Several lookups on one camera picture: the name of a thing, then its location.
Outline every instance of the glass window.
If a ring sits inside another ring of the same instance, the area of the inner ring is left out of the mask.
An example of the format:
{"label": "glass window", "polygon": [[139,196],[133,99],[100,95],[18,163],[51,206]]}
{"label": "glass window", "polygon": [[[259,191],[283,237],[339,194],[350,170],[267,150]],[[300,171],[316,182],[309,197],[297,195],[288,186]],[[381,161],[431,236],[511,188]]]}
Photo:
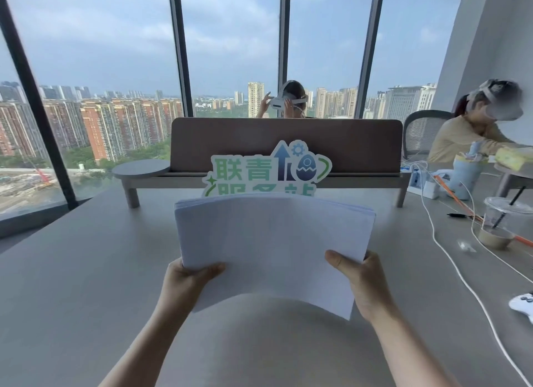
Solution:
{"label": "glass window", "polygon": [[37,123],[0,36],[0,219],[64,203]]}
{"label": "glass window", "polygon": [[8,0],[78,199],[170,158],[183,116],[169,0]]}
{"label": "glass window", "polygon": [[305,87],[305,114],[352,118],[372,0],[290,0],[287,78]]}
{"label": "glass window", "polygon": [[365,119],[431,108],[460,2],[383,0]]}
{"label": "glass window", "polygon": [[256,117],[277,92],[279,0],[181,2],[195,116]]}

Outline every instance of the vr headset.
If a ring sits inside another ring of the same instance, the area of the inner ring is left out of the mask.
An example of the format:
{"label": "vr headset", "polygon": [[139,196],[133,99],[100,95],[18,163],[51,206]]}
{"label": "vr headset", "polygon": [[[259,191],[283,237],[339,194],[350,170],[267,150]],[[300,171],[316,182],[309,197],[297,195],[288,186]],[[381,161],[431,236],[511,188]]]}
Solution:
{"label": "vr headset", "polygon": [[497,121],[513,121],[518,119],[524,114],[520,107],[519,100],[511,99],[503,101],[498,99],[498,94],[504,90],[504,88],[510,86],[517,87],[516,83],[512,81],[488,80],[483,82],[478,89],[468,95],[467,100],[469,102],[466,105],[466,110],[470,111],[474,108],[476,95],[483,92],[490,101],[490,104],[485,106],[484,114]]}
{"label": "vr headset", "polygon": [[284,110],[285,109],[285,100],[286,99],[291,101],[292,104],[295,105],[298,108],[300,108],[298,105],[301,105],[301,104],[307,102],[307,95],[305,95],[303,98],[297,98],[296,96],[294,96],[293,94],[288,93],[285,90],[286,87],[292,82],[294,82],[294,81],[285,82],[285,84],[283,85],[283,87],[281,88],[279,93],[276,95],[276,97],[273,98],[270,101],[270,106],[271,107],[273,107],[274,109]]}

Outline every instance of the sky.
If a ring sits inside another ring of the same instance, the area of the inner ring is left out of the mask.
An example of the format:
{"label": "sky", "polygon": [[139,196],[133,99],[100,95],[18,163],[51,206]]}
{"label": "sky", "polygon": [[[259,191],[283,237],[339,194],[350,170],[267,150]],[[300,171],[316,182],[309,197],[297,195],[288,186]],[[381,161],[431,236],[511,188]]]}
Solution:
{"label": "sky", "polygon": [[[371,0],[291,0],[288,78],[359,83]],[[368,94],[437,82],[460,0],[383,0]],[[177,95],[169,0],[8,0],[38,84]],[[193,95],[276,91],[280,0],[182,0]],[[0,41],[0,80],[18,81]]]}

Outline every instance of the plastic cup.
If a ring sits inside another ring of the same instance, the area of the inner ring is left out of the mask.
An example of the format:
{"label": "plastic cup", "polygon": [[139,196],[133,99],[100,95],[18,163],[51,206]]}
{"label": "plastic cup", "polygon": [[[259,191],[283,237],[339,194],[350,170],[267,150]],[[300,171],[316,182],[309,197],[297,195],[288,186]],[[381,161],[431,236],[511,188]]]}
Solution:
{"label": "plastic cup", "polygon": [[514,236],[533,219],[533,208],[516,201],[509,205],[510,199],[486,198],[483,225],[479,232],[480,242],[490,248],[505,249]]}

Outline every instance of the woman wearing vr headset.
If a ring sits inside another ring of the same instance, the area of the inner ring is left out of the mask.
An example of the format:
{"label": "woman wearing vr headset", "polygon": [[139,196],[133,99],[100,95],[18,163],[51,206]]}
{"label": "woman wearing vr headset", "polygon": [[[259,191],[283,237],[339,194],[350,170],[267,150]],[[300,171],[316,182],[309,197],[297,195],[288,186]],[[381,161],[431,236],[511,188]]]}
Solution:
{"label": "woman wearing vr headset", "polygon": [[496,121],[518,119],[522,90],[513,81],[488,80],[455,108],[455,117],[440,128],[431,147],[428,162],[452,162],[455,155],[468,152],[474,141],[483,141],[480,152],[495,154],[503,146],[516,146],[498,129]]}
{"label": "woman wearing vr headset", "polygon": [[[281,96],[278,95],[277,97],[283,99],[283,107],[281,108],[281,114],[284,118],[298,119],[307,117],[305,116],[305,107],[307,103],[303,102],[295,105],[289,99],[291,98],[293,100],[298,100],[305,98],[305,89],[303,88],[303,85],[300,84],[300,82],[293,80],[287,81],[281,90]],[[265,97],[261,101],[259,112],[257,112],[257,118],[263,117],[268,107],[270,106],[270,102],[274,98],[274,96],[270,96],[270,92],[265,95]]]}

